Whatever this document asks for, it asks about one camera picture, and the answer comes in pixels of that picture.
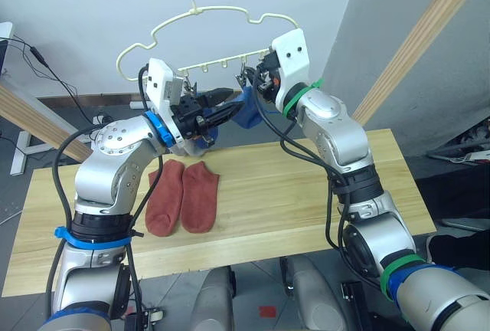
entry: green cable tie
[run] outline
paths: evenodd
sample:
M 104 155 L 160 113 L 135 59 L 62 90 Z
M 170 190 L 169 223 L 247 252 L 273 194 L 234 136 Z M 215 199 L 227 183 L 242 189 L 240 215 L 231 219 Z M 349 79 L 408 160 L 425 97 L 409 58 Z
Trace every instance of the green cable tie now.
M 312 90 L 313 88 L 320 88 L 320 86 L 322 85 L 323 83 L 323 78 L 320 78 L 319 80 L 317 80 L 316 82 L 312 83 L 310 86 L 308 86 L 307 88 L 303 88 L 301 89 L 288 103 L 287 105 L 284 107 L 284 110 L 283 110 L 283 116 L 285 116 L 287 118 L 288 116 L 288 113 L 289 111 L 291 110 L 291 108 L 293 106 L 296 105 L 296 103 L 299 101 L 299 99 L 301 99 L 301 96 L 303 96 L 305 93 L 307 93 L 308 91 Z
M 380 278 L 380 287 L 381 287 L 381 292 L 385 295 L 385 297 L 393 302 L 393 300 L 390 298 L 388 295 L 387 291 L 387 285 L 388 285 L 388 280 L 390 279 L 390 276 L 393 272 L 398 270 L 400 267 L 404 266 L 405 264 L 409 264 L 411 262 L 416 262 L 416 261 L 422 261 L 423 258 L 417 254 L 408 254 L 407 256 L 404 256 L 402 258 L 398 258 L 397 260 L 391 262 L 385 269 L 383 274 L 381 275 Z

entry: red sock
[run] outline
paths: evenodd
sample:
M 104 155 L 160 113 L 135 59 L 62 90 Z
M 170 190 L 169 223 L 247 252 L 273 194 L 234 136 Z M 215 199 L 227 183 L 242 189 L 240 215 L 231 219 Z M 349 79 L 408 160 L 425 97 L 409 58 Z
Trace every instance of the red sock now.
M 204 162 L 191 165 L 184 171 L 182 198 L 182 226 L 191 233 L 209 231 L 216 219 L 218 174 L 206 169 Z
M 150 233 L 157 237 L 166 237 L 172 233 L 182 203 L 182 173 L 184 164 L 167 160 L 163 173 L 146 206 L 145 223 Z M 148 177 L 150 185 L 158 174 L 151 172 Z

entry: black wire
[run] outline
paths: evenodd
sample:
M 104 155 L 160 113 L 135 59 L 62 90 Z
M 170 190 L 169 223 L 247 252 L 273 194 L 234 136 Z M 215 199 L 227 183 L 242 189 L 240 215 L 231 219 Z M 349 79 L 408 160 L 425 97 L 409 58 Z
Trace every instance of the black wire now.
M 138 88 L 139 88 L 139 96 L 141 97 L 141 101 L 143 102 L 143 109 L 148 111 L 148 104 L 146 103 L 145 91 L 143 90 L 143 74 L 148 72 L 148 65 L 142 67 L 138 72 Z
M 150 195 L 152 195 L 153 191 L 155 190 L 155 187 L 158 184 L 158 181 L 160 180 L 160 177 L 162 176 L 163 172 L 163 158 L 161 156 L 158 157 L 158 173 L 156 175 L 155 181 L 152 183 L 150 186 L 149 190 L 146 192 L 145 197 L 143 197 L 143 200 L 139 203 L 138 208 L 135 211 L 135 214 L 132 216 L 131 222 L 129 223 L 129 233 L 131 234 L 132 228 L 135 226 L 136 220 L 138 220 L 139 214 L 141 214 L 141 211 L 143 211 L 143 208 L 146 205 L 146 202 L 149 200 Z
M 83 115 L 85 120 L 90 124 L 92 124 L 92 120 L 85 114 L 85 112 L 82 109 L 82 106 L 78 102 L 78 99 L 70 92 L 70 89 L 68 89 L 68 87 L 63 83 L 63 81 L 53 72 L 53 70 L 49 65 L 47 65 L 46 68 L 50 71 L 51 74 L 53 74 L 53 77 L 56 78 L 56 80 L 60 82 L 60 84 L 64 87 L 64 89 L 70 94 L 71 99 L 73 100 L 75 105 L 77 105 L 78 110 Z
M 293 139 L 289 138 L 287 135 L 285 135 L 285 133 L 281 132 L 276 126 L 274 126 L 273 123 L 269 120 L 269 118 L 267 117 L 267 115 L 263 112 L 263 108 L 260 105 L 259 97 L 258 97 L 258 94 L 257 94 L 257 86 L 258 86 L 257 82 L 259 80 L 259 72 L 260 71 L 257 69 L 255 71 L 254 76 L 253 76 L 253 82 L 252 82 L 252 96 L 253 96 L 253 101 L 255 102 L 256 107 L 257 107 L 257 110 L 259 111 L 259 114 L 262 117 L 262 119 L 265 122 L 265 124 L 277 136 L 279 136 L 281 138 L 280 145 L 283 148 L 283 150 L 285 152 L 287 152 L 288 154 L 290 154 L 291 156 L 295 156 L 295 157 L 297 157 L 299 159 L 302 159 L 302 160 L 305 160 L 305 161 L 308 161 L 308 162 L 311 162 L 313 164 L 316 164 L 318 166 L 323 167 L 325 169 L 325 171 L 327 172 L 327 174 L 332 175 L 332 178 L 335 177 L 337 180 L 340 181 L 340 183 L 342 185 L 347 185 L 347 182 L 346 182 L 344 176 L 342 176 L 342 174 L 340 172 L 338 172 L 336 169 L 334 169 L 330 165 L 326 164 L 313 151 L 307 149 L 303 145 L 301 145 L 301 144 L 297 143 L 296 141 L 294 141 Z M 295 146 L 297 149 L 300 149 L 301 151 L 307 153 L 310 157 L 304 156 L 304 155 L 302 155 L 300 153 L 297 153 L 295 151 L 292 151 L 291 149 L 288 149 L 286 147 L 286 144 L 284 143 L 284 141 L 287 141 L 288 143 L 290 143 L 293 146 Z M 332 186 L 331 186 L 331 182 L 329 180 L 329 188 L 328 189 L 330 190 L 331 188 L 332 188 Z M 342 239 L 343 239 L 344 224 L 345 224 L 345 221 L 346 221 L 346 218 L 347 218 L 347 212 L 348 212 L 349 205 L 350 205 L 350 195 L 349 194 L 346 194 L 345 195 L 344 208 L 342 210 L 342 215 L 341 215 L 340 222 L 338 223 L 338 231 L 337 231 L 338 249 L 339 249 L 339 253 L 341 255 L 341 259 L 344 262 L 344 264 L 347 266 L 347 268 L 350 271 L 352 271 L 360 280 L 362 280 L 363 282 L 365 282 L 367 285 L 369 285 L 369 286 L 371 286 L 371 287 L 373 287 L 373 288 L 375 288 L 377 290 L 380 290 L 379 284 L 376 284 L 371 279 L 368 279 L 368 278 L 364 277 L 359 271 L 357 271 L 354 268 L 354 266 L 352 265 L 352 263 L 348 259 L 348 254 L 346 253 L 346 250 L 345 250 L 345 247 L 344 247 L 344 244 L 343 244 Z M 330 212 L 332 212 L 332 202 L 331 201 L 329 202 L 329 200 L 327 201 L 327 213 L 328 213 L 328 210 L 330 210 Z
M 74 134 L 66 138 L 63 143 L 61 143 L 56 156 L 54 157 L 53 161 L 53 167 L 52 167 L 52 174 L 53 174 L 53 181 L 54 181 L 54 186 L 56 188 L 56 191 L 60 197 L 61 204 L 63 205 L 63 210 L 64 210 L 64 217 L 65 217 L 65 226 L 67 227 L 68 231 L 71 228 L 71 210 L 70 210 L 70 203 L 68 202 L 67 195 L 64 193 L 63 186 L 61 185 L 61 180 L 60 180 L 60 173 L 58 172 L 59 164 L 60 164 L 60 158 L 61 155 L 63 155 L 63 151 L 67 148 L 67 146 L 73 142 L 78 136 L 81 136 L 84 133 L 91 132 L 92 130 L 95 129 L 100 129 L 104 127 L 105 124 L 100 124 L 97 126 L 89 126 L 87 128 L 81 129 L 76 131 Z M 46 290 L 44 293 L 45 297 L 45 310 L 46 310 L 46 320 L 51 317 L 51 292 L 53 291 L 53 280 L 54 280 L 54 274 L 56 272 L 56 268 L 58 266 L 58 263 L 60 262 L 60 257 L 61 253 L 63 251 L 63 247 L 65 244 L 65 240 L 61 239 L 58 249 L 56 251 L 56 254 L 54 255 L 53 258 L 53 263 L 51 264 L 51 269 L 49 271 L 49 275 L 47 277 L 47 282 L 46 282 Z
M 339 249 L 338 252 L 340 253 L 342 261 L 344 261 L 345 266 L 347 266 L 348 269 L 359 278 L 359 280 L 363 281 L 365 284 L 369 285 L 370 287 L 373 287 L 374 289 L 381 291 L 380 284 L 363 276 L 358 270 L 354 268 L 354 266 L 348 259 L 348 253 L 344 247 L 343 229 L 344 229 L 344 223 L 347 218 L 348 208 L 350 204 L 351 204 L 351 194 L 347 193 L 345 194 L 345 198 L 344 198 L 344 208 L 342 209 L 342 215 L 340 216 L 340 221 L 338 222 L 338 231 L 337 231 L 337 242 L 338 242 L 338 249 Z
M 25 53 L 25 47 L 26 47 L 26 44 L 24 44 L 23 48 L 20 48 L 19 46 L 16 46 L 16 45 L 13 45 L 13 44 L 7 44 L 7 46 L 10 46 L 11 48 L 16 48 L 17 50 L 19 50 L 21 53 L 22 53 L 22 58 L 24 59 L 25 63 L 31 68 L 32 72 L 34 73 L 34 75 L 36 77 L 39 77 L 39 78 L 46 78 L 48 80 L 52 80 L 52 81 L 55 81 L 57 82 L 56 78 L 53 78 L 53 77 L 50 77 L 49 75 L 47 75 L 45 72 L 37 69 L 33 64 L 32 64 L 32 61 L 31 59 L 29 59 L 29 57 L 27 56 L 27 54 Z M 69 84 L 68 82 L 66 82 L 65 80 L 63 81 L 63 83 L 70 88 L 71 92 L 74 93 L 75 97 L 78 97 L 78 89 L 73 85 L 73 84 Z
M 136 268 L 135 268 L 135 262 L 134 258 L 132 257 L 132 248 L 131 244 L 126 245 L 126 252 L 128 253 L 128 265 L 129 265 L 129 272 L 131 273 L 131 280 L 133 283 L 132 288 L 134 289 L 135 292 L 135 302 L 136 302 L 136 330 L 141 331 L 143 330 L 142 328 L 142 314 L 143 314 L 143 308 L 142 308 L 142 297 L 140 293 L 140 288 L 139 288 L 139 283 L 138 283 L 138 277 L 136 276 Z
M 33 160 L 36 160 L 36 161 L 41 161 L 44 157 L 46 157 L 46 155 L 52 151 L 53 149 L 50 148 L 48 151 L 46 151 L 41 157 L 33 157 L 32 155 L 29 155 L 27 154 L 26 152 L 22 151 L 21 149 L 19 149 L 17 147 L 17 143 L 15 143 L 14 140 L 10 139 L 10 138 L 7 138 L 7 137 L 4 137 L 4 136 L 0 136 L 0 139 L 4 139 L 6 141 L 9 141 L 12 145 L 14 145 L 15 149 L 17 149 L 18 151 L 22 152 L 24 155 L 26 155 L 28 158 L 30 159 L 33 159 Z
M 67 195 L 64 193 L 63 186 L 61 185 L 60 173 L 58 172 L 61 155 L 63 155 L 63 151 L 67 148 L 67 146 L 70 143 L 72 143 L 78 136 L 81 136 L 82 134 L 85 133 L 92 132 L 95 129 L 103 128 L 105 125 L 106 124 L 97 124 L 96 126 L 88 126 L 87 128 L 83 128 L 76 131 L 74 134 L 66 138 L 63 141 L 63 143 L 61 143 L 60 147 L 58 148 L 57 154 L 54 157 L 53 168 L 52 168 L 54 187 L 56 188 L 56 191 L 60 196 L 61 204 L 63 205 L 64 215 L 65 215 L 65 225 L 68 231 L 71 229 L 71 209 L 70 209 L 70 203 L 68 202 L 67 199 Z
M 283 132 L 284 135 L 287 136 L 289 134 L 289 132 L 291 132 L 292 128 L 294 128 L 295 125 L 296 125 L 296 121 L 293 120 L 291 122 L 291 124 L 288 126 L 288 128 Z M 283 148 L 283 150 L 285 152 L 287 152 L 288 154 L 291 155 L 291 152 L 293 152 L 294 153 L 293 156 L 299 157 L 300 159 L 303 159 L 306 161 L 310 161 L 310 159 L 307 156 L 304 156 L 301 154 L 297 154 L 297 155 L 299 155 L 299 156 L 297 156 L 296 155 L 297 152 L 294 152 L 294 151 L 288 149 L 284 143 L 284 138 L 281 138 L 280 145 Z M 325 222 L 325 239 L 327 240 L 327 243 L 329 243 L 332 248 L 334 248 L 335 250 L 338 250 L 338 245 L 336 243 L 334 243 L 334 241 L 330 237 L 330 227 L 332 226 L 332 182 L 331 182 L 329 177 L 328 177 L 328 189 L 327 189 L 327 191 L 328 191 L 328 195 L 327 195 L 327 219 Z
M 63 253 L 64 244 L 66 242 L 67 241 L 65 239 L 60 240 L 56 253 L 54 254 L 53 264 L 51 265 L 51 269 L 49 270 L 49 274 L 47 276 L 46 290 L 44 292 L 44 313 L 46 314 L 46 320 L 49 320 L 51 314 L 53 313 L 51 308 L 51 293 L 53 291 L 54 274 L 56 273 L 56 267 L 58 266 L 61 254 Z
M 22 40 L 21 38 L 19 38 L 17 36 L 18 39 L 16 38 L 2 38 L 2 39 L 5 39 L 5 40 L 10 40 L 10 41 L 17 41 L 17 42 L 20 42 L 24 45 L 24 49 L 22 50 L 22 57 L 24 58 L 24 60 L 26 61 L 26 63 L 28 63 L 28 65 L 31 67 L 31 69 L 34 71 L 34 73 L 36 73 L 36 69 L 33 65 L 32 65 L 32 62 L 31 60 L 27 57 L 26 53 L 25 53 L 25 47 L 29 47 L 29 48 L 33 48 L 30 44 L 28 44 L 27 42 L 25 42 L 24 40 Z M 83 118 L 85 118 L 85 120 L 92 124 L 92 120 L 85 114 L 85 112 L 83 111 L 82 109 L 82 106 L 80 105 L 80 103 L 78 102 L 78 99 L 77 97 L 74 96 L 74 94 L 72 93 L 72 91 L 70 90 L 70 88 L 68 88 L 68 86 L 53 72 L 53 70 L 51 69 L 51 67 L 47 64 L 47 63 L 44 63 L 42 64 L 44 67 L 46 67 L 46 69 L 48 69 L 50 71 L 50 73 L 53 75 L 54 77 L 54 80 L 58 81 L 61 86 L 63 86 L 63 88 L 68 92 L 68 94 L 70 95 L 70 98 L 72 99 L 72 101 L 75 103 L 75 105 L 77 106 L 78 110 L 80 111 L 80 113 L 82 114 Z
M 284 138 L 285 141 L 288 143 L 292 144 L 295 146 L 297 149 L 300 149 L 304 153 L 310 155 L 313 159 L 318 160 L 321 162 L 322 160 L 318 155 L 316 155 L 312 150 L 304 147 L 303 145 L 297 143 L 294 139 L 289 138 L 288 136 L 285 136 L 284 133 L 282 133 L 274 124 L 270 121 L 270 119 L 267 117 L 266 113 L 263 111 L 263 108 L 260 106 L 259 102 L 259 95 L 257 91 L 257 86 L 258 86 L 258 80 L 259 80 L 259 70 L 255 71 L 255 74 L 253 75 L 253 82 L 252 82 L 252 97 L 253 101 L 255 102 L 257 109 L 259 111 L 260 116 L 262 117 L 264 123 L 279 137 Z
M 10 41 L 17 41 L 17 42 L 21 42 L 22 44 L 25 44 L 25 41 L 24 40 L 18 40 L 16 38 L 3 38 L 3 37 L 0 37 L 2 40 L 10 40 Z

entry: blue ring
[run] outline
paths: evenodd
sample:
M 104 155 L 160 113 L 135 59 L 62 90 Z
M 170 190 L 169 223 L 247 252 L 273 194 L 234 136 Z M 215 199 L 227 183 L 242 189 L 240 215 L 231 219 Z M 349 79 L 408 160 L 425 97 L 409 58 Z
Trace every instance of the blue ring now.
M 131 243 L 131 237 L 120 239 L 118 241 L 106 241 L 105 243 L 89 243 L 86 241 L 80 241 L 73 237 L 70 232 L 64 226 L 58 226 L 54 230 L 54 236 L 56 238 L 65 239 L 68 243 L 73 245 L 75 248 L 88 249 L 90 251 L 96 251 L 99 249 L 110 249 L 123 247 Z
M 172 147 L 175 144 L 174 137 L 172 137 L 168 129 L 165 128 L 156 114 L 152 113 L 151 111 L 146 111 L 145 115 L 157 130 L 158 134 L 163 139 L 163 142 L 165 142 L 165 145 L 167 145 L 168 148 Z
M 428 267 L 438 267 L 444 270 L 448 270 L 458 274 L 451 267 L 441 266 L 438 264 L 420 264 L 418 266 L 404 268 L 403 270 L 397 270 L 390 275 L 390 279 L 388 280 L 388 290 L 390 291 L 391 297 L 393 298 L 395 305 L 400 309 L 400 306 L 397 301 L 397 291 L 400 285 L 414 272 L 418 270 L 423 270 Z
M 95 314 L 97 316 L 104 318 L 105 321 L 107 321 L 110 324 L 110 318 L 107 313 L 100 312 L 99 310 L 92 310 L 86 306 L 82 306 L 80 308 L 75 308 L 72 310 L 58 310 L 53 316 L 49 317 L 46 321 L 44 321 L 43 325 L 61 317 L 71 316 L 72 314 L 81 314 L 81 313 Z

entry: gray wall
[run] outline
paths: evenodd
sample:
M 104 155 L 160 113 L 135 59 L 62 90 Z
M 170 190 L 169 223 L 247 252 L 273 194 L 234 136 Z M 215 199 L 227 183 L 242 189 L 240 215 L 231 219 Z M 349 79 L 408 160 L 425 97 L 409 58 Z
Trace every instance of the gray wall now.
M 325 68 L 325 90 L 353 113 L 431 0 L 350 0 Z M 367 123 L 422 154 L 490 115 L 490 0 L 467 0 Z
M 196 0 L 198 5 L 238 5 L 253 18 L 267 11 L 291 15 L 309 39 L 312 76 L 321 77 L 348 0 Z M 122 79 L 115 62 L 134 42 L 149 43 L 149 32 L 164 20 L 188 11 L 191 0 L 0 0 L 0 22 L 12 21 L 17 34 L 38 46 L 62 78 L 80 94 L 136 92 L 136 83 Z M 285 21 L 266 19 L 249 25 L 241 13 L 204 13 L 186 18 L 158 33 L 159 46 L 136 50 L 122 62 L 126 74 L 137 75 L 150 56 L 178 68 L 246 51 L 266 48 L 292 29 Z M 20 87 L 36 97 L 65 94 L 60 85 L 36 78 L 16 49 L 10 48 L 5 68 Z M 236 87 L 240 62 L 228 69 L 191 73 L 201 90 Z

